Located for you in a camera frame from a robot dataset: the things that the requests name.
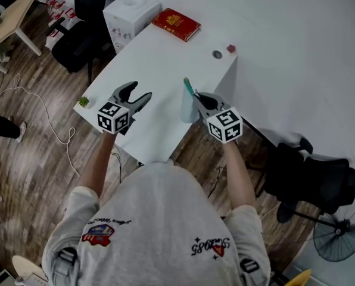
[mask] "green pen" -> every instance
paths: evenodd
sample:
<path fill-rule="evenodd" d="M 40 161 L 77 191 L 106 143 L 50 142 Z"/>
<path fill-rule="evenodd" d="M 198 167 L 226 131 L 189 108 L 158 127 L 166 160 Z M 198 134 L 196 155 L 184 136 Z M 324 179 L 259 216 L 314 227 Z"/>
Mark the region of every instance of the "green pen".
<path fill-rule="evenodd" d="M 187 77 L 184 77 L 184 85 L 186 86 L 189 94 L 191 94 L 192 96 L 194 96 L 195 92 L 191 86 L 191 83 L 189 82 L 189 79 Z"/>

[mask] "power cord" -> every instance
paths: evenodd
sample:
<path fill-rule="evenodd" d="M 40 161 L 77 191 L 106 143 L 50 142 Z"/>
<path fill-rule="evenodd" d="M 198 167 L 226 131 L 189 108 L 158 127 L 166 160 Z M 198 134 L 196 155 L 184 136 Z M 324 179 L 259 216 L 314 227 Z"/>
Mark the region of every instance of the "power cord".
<path fill-rule="evenodd" d="M 110 153 L 110 154 L 113 156 L 116 156 L 118 159 L 118 162 L 119 162 L 119 183 L 121 184 L 122 183 L 122 162 L 120 159 L 120 151 L 116 145 L 114 145 L 114 147 L 117 149 L 118 152 L 117 153 Z"/>
<path fill-rule="evenodd" d="M 49 125 L 54 133 L 54 135 L 56 136 L 58 142 L 60 142 L 61 144 L 63 145 L 66 145 L 66 153 L 68 155 L 68 159 L 69 159 L 69 163 L 70 163 L 70 166 L 73 168 L 73 170 L 76 172 L 76 174 L 79 176 L 80 174 L 77 172 L 77 170 L 74 168 L 73 166 L 73 163 L 71 162 L 71 159 L 70 159 L 70 155 L 69 155 L 69 143 L 70 143 L 70 140 L 72 139 L 72 137 L 74 136 L 74 134 L 76 133 L 76 129 L 74 127 L 70 128 L 69 129 L 69 139 L 67 142 L 63 142 L 60 140 L 60 138 L 58 137 L 58 135 L 55 133 L 54 129 L 53 129 L 53 126 L 51 124 L 51 120 L 49 118 L 49 113 L 48 113 L 48 110 L 46 109 L 46 106 L 45 106 L 45 103 L 44 101 L 42 100 L 42 98 L 40 97 L 40 95 L 38 94 L 35 94 L 35 93 L 32 93 L 32 92 L 29 92 L 27 91 L 27 89 L 25 89 L 24 87 L 18 87 L 18 83 L 20 82 L 20 73 L 17 73 L 15 78 L 14 78 L 14 85 L 15 85 L 15 88 L 7 88 L 5 90 L 3 90 L 1 93 L 0 93 L 0 96 L 7 90 L 14 90 L 15 93 L 18 92 L 19 89 L 22 89 L 24 90 L 25 92 L 27 92 L 29 95 L 36 95 L 40 100 L 41 100 L 41 103 L 43 104 L 44 106 L 44 109 L 45 109 L 45 113 L 46 113 L 46 117 L 48 118 L 48 122 L 49 122 Z"/>
<path fill-rule="evenodd" d="M 29 95 L 36 95 L 36 96 L 41 100 L 41 103 L 42 103 L 42 105 L 44 106 L 45 113 L 46 113 L 46 117 L 48 118 L 49 125 L 50 125 L 50 127 L 51 127 L 51 129 L 52 129 L 52 131 L 53 131 L 53 133 L 54 133 L 54 135 L 55 135 L 55 137 L 57 138 L 58 142 L 60 142 L 60 143 L 63 144 L 63 145 L 66 145 L 66 153 L 67 153 L 67 155 L 68 155 L 68 159 L 69 159 L 69 163 L 70 163 L 71 168 L 76 172 L 76 174 L 77 174 L 78 176 L 80 176 L 79 172 L 77 172 L 76 168 L 73 166 L 73 163 L 71 162 L 70 155 L 69 155 L 69 144 L 70 144 L 70 141 L 71 141 L 72 137 L 76 134 L 76 128 L 72 127 L 72 128 L 69 129 L 69 139 L 68 139 L 67 142 L 61 141 L 61 139 L 58 137 L 58 135 L 57 135 L 57 134 L 55 133 L 55 131 L 54 131 L 54 128 L 53 128 L 53 126 L 52 126 L 52 124 L 51 124 L 51 120 L 50 120 L 50 118 L 49 118 L 48 110 L 46 109 L 46 105 L 45 105 L 43 99 L 41 98 L 40 95 L 35 94 L 35 93 L 32 93 L 32 92 L 29 92 L 29 91 L 28 91 L 27 89 L 25 89 L 24 87 L 18 87 L 18 83 L 20 82 L 20 77 L 21 77 L 21 76 L 20 76 L 20 73 L 17 73 L 16 76 L 15 76 L 15 78 L 14 78 L 14 85 L 15 85 L 15 88 L 7 88 L 7 89 L 3 90 L 3 91 L 0 93 L 0 96 L 1 96 L 5 91 L 7 91 L 7 90 L 14 90 L 15 93 L 17 93 L 19 89 L 24 90 L 24 91 L 27 92 Z M 3 79 L 4 79 L 4 74 L 2 73 L 2 80 L 1 80 L 1 82 L 0 82 L 0 87 L 1 87 L 1 85 L 2 85 L 2 83 L 3 83 Z M 120 159 L 120 151 L 119 151 L 119 149 L 117 148 L 116 145 L 115 145 L 115 148 L 117 149 L 118 153 L 111 153 L 111 155 L 116 156 L 117 159 L 118 159 L 118 162 L 119 162 L 119 183 L 121 183 L 121 182 L 122 182 L 122 163 L 121 163 L 121 159 Z"/>
<path fill-rule="evenodd" d="M 279 207 L 279 205 L 281 204 L 281 202 L 279 202 L 278 204 L 276 204 L 274 207 L 272 207 L 269 211 L 267 211 L 262 217 L 260 217 L 261 220 L 263 220 L 267 215 L 269 215 L 272 211 L 274 211 L 275 209 L 277 209 Z"/>
<path fill-rule="evenodd" d="M 214 185 L 213 185 L 213 188 L 211 189 L 211 191 L 209 192 L 208 194 L 208 198 L 211 197 L 212 193 L 214 192 L 214 190 L 216 189 L 216 185 L 217 185 L 217 182 L 219 181 L 220 179 L 220 174 L 223 170 L 226 169 L 226 166 L 220 166 L 219 167 L 219 173 L 217 174 L 217 178 L 216 178 L 216 181 L 214 182 Z"/>

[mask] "white box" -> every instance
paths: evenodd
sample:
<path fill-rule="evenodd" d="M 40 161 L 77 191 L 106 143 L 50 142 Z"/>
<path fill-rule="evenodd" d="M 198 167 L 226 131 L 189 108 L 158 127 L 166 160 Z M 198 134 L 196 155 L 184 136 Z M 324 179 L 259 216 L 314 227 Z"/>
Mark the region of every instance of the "white box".
<path fill-rule="evenodd" d="M 97 112 L 98 126 L 109 133 L 117 133 L 130 123 L 130 110 L 107 101 Z"/>
<path fill-rule="evenodd" d="M 118 54 L 161 11 L 156 0 L 115 0 L 103 10 L 111 41 Z"/>
<path fill-rule="evenodd" d="M 242 136 L 242 118 L 235 107 L 209 117 L 207 123 L 210 135 L 222 143 Z"/>

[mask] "wooden floor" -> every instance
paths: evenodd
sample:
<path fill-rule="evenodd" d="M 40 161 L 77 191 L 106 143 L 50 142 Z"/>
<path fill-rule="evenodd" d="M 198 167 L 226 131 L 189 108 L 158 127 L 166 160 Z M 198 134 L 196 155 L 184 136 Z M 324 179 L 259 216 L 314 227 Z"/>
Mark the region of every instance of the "wooden floor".
<path fill-rule="evenodd" d="M 35 92 L 48 107 L 52 125 L 62 141 L 68 140 L 71 127 L 77 132 L 71 140 L 69 152 L 78 171 L 83 170 L 87 159 L 98 142 L 99 133 L 73 111 L 79 96 L 87 88 L 87 69 L 69 74 L 44 48 L 48 17 L 46 9 L 38 6 L 23 24 L 27 36 L 42 50 L 38 57 L 16 36 L 10 41 L 17 47 L 7 64 L 8 74 L 0 73 L 0 91 L 13 88 L 13 78 L 21 74 L 19 86 Z M 96 76 L 107 61 L 97 61 Z M 0 263 L 16 275 L 11 258 L 22 255 L 40 263 L 43 248 L 50 233 L 61 220 L 67 197 L 75 187 L 78 176 L 70 167 L 66 146 L 61 145 L 49 127 L 39 99 L 18 91 L 6 91 L 0 98 L 0 115 L 13 116 L 14 122 L 27 122 L 27 132 L 21 144 L 0 137 Z M 210 201 L 224 216 L 229 211 L 226 194 L 226 169 L 221 145 L 211 138 L 204 125 L 193 125 L 172 155 L 173 160 L 190 171 L 209 194 Z M 245 134 L 238 145 L 243 157 L 252 166 L 266 165 L 267 149 L 262 139 L 244 126 Z M 136 161 L 123 150 L 122 178 L 136 169 Z M 260 172 L 250 170 L 253 184 Z M 119 164 L 112 156 L 105 180 L 102 203 L 105 203 L 119 185 Z M 278 202 L 275 197 L 263 193 L 258 199 L 258 212 L 264 216 Z M 302 204 L 299 211 L 317 215 L 317 210 Z M 284 268 L 299 251 L 308 237 L 312 223 L 293 218 L 281 225 L 276 221 L 276 208 L 263 218 L 263 236 L 269 256 L 278 268 Z"/>

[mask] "white cable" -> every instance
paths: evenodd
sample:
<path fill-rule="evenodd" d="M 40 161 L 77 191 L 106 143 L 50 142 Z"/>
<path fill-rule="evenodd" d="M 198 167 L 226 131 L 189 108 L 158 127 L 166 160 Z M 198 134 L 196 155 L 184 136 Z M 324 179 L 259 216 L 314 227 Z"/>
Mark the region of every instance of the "white cable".
<path fill-rule="evenodd" d="M 274 211 L 281 203 L 276 204 L 272 209 L 266 212 L 260 219 L 263 220 L 267 215 L 269 215 L 272 211 Z"/>
<path fill-rule="evenodd" d="M 19 89 L 22 89 L 24 90 L 25 92 L 27 92 L 29 95 L 36 95 L 42 102 L 43 106 L 44 106 L 44 109 L 45 109 L 45 112 L 46 112 L 46 117 L 48 118 L 48 122 L 49 122 L 49 125 L 54 133 L 54 135 L 56 136 L 56 138 L 58 139 L 58 142 L 60 142 L 61 144 L 63 145 L 66 145 L 66 153 L 68 155 L 68 159 L 69 159 L 69 163 L 70 163 L 70 166 L 71 168 L 73 168 L 73 170 L 76 172 L 76 174 L 79 176 L 80 174 L 77 172 L 77 170 L 74 168 L 73 166 L 73 163 L 71 162 L 71 159 L 70 159 L 70 156 L 69 156 L 69 143 L 70 143 L 70 140 L 72 139 L 72 137 L 74 136 L 74 134 L 76 133 L 76 129 L 74 127 L 70 128 L 69 129 L 69 139 L 67 142 L 63 142 L 60 140 L 60 138 L 58 137 L 58 135 L 55 133 L 54 129 L 53 129 L 53 126 L 51 124 L 51 120 L 49 118 L 49 113 L 48 113 L 48 110 L 46 109 L 46 106 L 45 106 L 45 103 L 44 101 L 42 100 L 42 98 L 40 97 L 40 95 L 38 94 L 35 94 L 35 93 L 31 93 L 31 92 L 28 92 L 25 88 L 23 87 L 18 87 L 18 83 L 20 82 L 20 73 L 17 73 L 15 78 L 14 78 L 14 84 L 15 84 L 15 88 L 7 88 L 6 90 L 3 90 L 1 93 L 0 93 L 0 96 L 7 90 L 15 90 L 15 93 L 17 93 L 17 91 Z"/>

